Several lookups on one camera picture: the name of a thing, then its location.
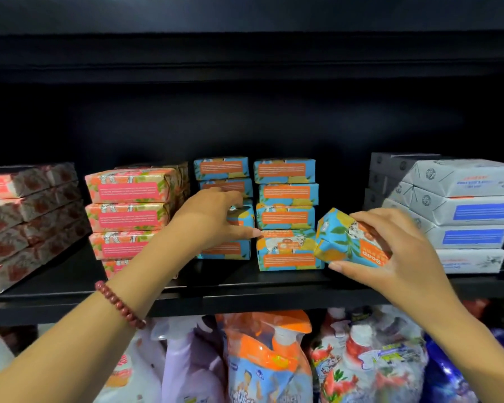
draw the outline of red beaded bracelet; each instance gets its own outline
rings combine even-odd
[[[95,289],[99,291],[105,298],[110,301],[111,304],[114,304],[116,310],[118,310],[122,317],[124,317],[131,327],[137,329],[144,329],[146,327],[147,322],[145,320],[141,320],[136,316],[134,312],[131,311],[129,307],[125,305],[123,301],[119,299],[118,296],[114,294],[112,290],[105,284],[104,281],[98,281],[95,283]]]

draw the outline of stack of white soap packages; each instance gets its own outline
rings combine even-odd
[[[364,209],[409,213],[447,273],[497,273],[504,261],[504,163],[372,153]]]

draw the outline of circular logo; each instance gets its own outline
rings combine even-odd
[[[437,173],[435,172],[435,169],[430,168],[429,170],[426,171],[426,178],[427,179],[435,179],[437,176]]]

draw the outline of finger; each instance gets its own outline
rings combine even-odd
[[[261,236],[261,230],[250,226],[236,226],[228,224],[229,240],[246,240]]]
[[[380,284],[383,281],[385,276],[385,271],[382,268],[368,267],[363,264],[353,262],[330,262],[328,268],[374,289],[377,284]]]
[[[224,196],[226,198],[226,204],[228,205],[228,208],[230,206],[237,206],[237,207],[243,206],[243,195],[241,192],[227,191],[224,192]]]
[[[376,215],[383,216],[390,220],[392,223],[398,225],[405,232],[416,237],[422,237],[422,233],[418,230],[414,220],[404,211],[390,208],[375,208],[369,212]]]
[[[356,221],[366,223],[374,228],[393,251],[396,251],[396,248],[403,245],[404,241],[410,237],[409,234],[398,225],[376,213],[361,211],[351,213],[350,216]]]

